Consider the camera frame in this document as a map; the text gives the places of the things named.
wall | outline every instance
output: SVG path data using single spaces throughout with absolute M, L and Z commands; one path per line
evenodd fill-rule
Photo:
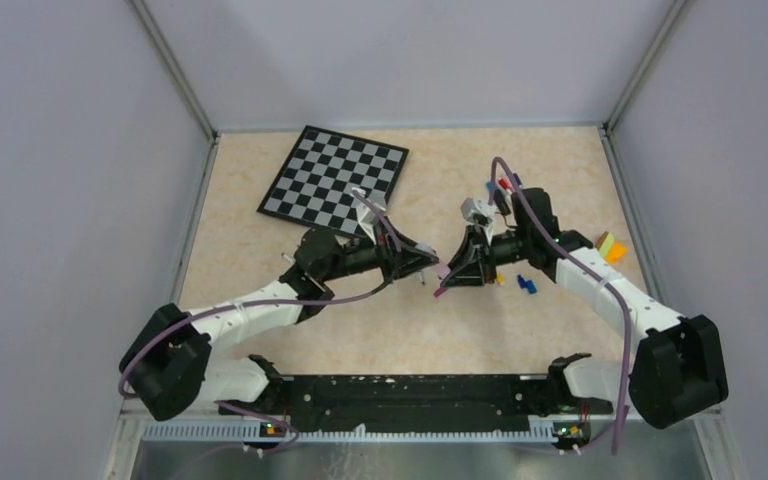
M 617 141 L 669 296 L 720 326 L 724 411 L 768 478 L 768 2 L 695 2 Z
M 147 0 L 215 127 L 600 123 L 670 0 Z
M 206 145 L 125 2 L 0 0 L 0 479 L 101 475 Z

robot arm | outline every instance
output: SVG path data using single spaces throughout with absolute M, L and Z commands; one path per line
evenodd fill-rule
M 451 273 L 443 279 L 441 287 L 493 283 L 497 266 L 527 260 L 558 285 L 588 301 L 600 317 L 622 334 L 623 313 L 617 299 L 606 288 L 610 284 L 629 308 L 635 360 L 628 393 L 632 406 L 644 420 L 657 428 L 666 428 L 725 400 L 728 383 L 719 333 L 713 322 L 703 315 L 687 318 L 639 290 L 608 265 L 583 235 L 575 230 L 559 229 L 545 191 L 531 188 L 523 193 L 552 238 L 570 252 L 570 256 L 598 273 L 602 281 L 548 245 L 518 197 L 513 197 L 516 226 L 493 236 L 490 241 L 481 225 L 486 222 L 480 218 L 476 221 L 475 216 L 467 218 L 473 224 L 466 228 L 464 241 L 449 262 Z M 616 362 L 575 355 L 558 359 L 553 367 L 562 369 L 566 388 L 573 397 L 616 401 L 620 384 L 620 368 Z
M 383 210 L 383 199 L 379 201 Z M 181 327 L 151 348 L 128 374 L 128 383 L 156 420 L 170 419 L 195 401 L 257 400 L 270 381 L 276 380 L 270 378 L 268 363 L 250 358 L 222 361 L 214 358 L 216 353 L 266 330 L 317 315 L 334 298 L 325 282 L 380 268 L 384 281 L 378 291 L 438 262 L 430 247 L 395 229 L 385 230 L 364 205 L 358 207 L 357 213 L 369 238 L 340 245 L 332 233 L 310 229 L 294 254 L 294 264 L 264 288 L 189 312 L 169 304 L 152 315 L 123 356 L 119 371 L 124 372 L 149 342 L 170 328 Z M 271 303 L 277 299 L 301 302 Z M 180 325 L 188 320 L 191 323 Z M 234 372 L 233 381 L 223 375 L 226 371 Z

wooden table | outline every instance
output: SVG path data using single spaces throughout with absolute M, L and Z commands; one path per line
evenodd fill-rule
M 405 235 L 433 246 L 448 262 L 466 223 L 459 206 L 486 199 L 490 160 L 505 158 L 526 186 L 552 197 L 562 229 L 595 240 L 604 230 L 632 247 L 595 127 L 376 130 L 347 132 L 410 149 L 389 202 Z M 288 264 L 306 227 L 256 212 L 298 133 L 222 135 L 180 301 L 196 308 L 249 293 Z M 633 250 L 618 270 L 641 288 Z M 296 326 L 265 332 L 228 355 L 257 353 L 282 373 L 529 373 L 556 357 L 591 352 L 618 359 L 621 339 L 590 307 L 527 263 L 500 268 L 506 286 L 460 288 L 440 298 L 413 278 L 373 298 L 325 308 Z M 520 290 L 516 274 L 538 293 Z M 337 297 L 381 281 L 367 272 L 330 282 Z

chessboard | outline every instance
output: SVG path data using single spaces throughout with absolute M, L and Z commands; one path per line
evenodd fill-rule
M 389 200 L 407 156 L 406 148 L 307 126 L 257 211 L 362 237 L 351 189 Z

yellow object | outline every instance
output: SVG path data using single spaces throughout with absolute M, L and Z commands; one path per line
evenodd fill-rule
M 617 242 L 611 232 L 605 232 L 599 237 L 596 241 L 596 249 L 608 263 L 617 263 L 628 253 L 628 247 Z

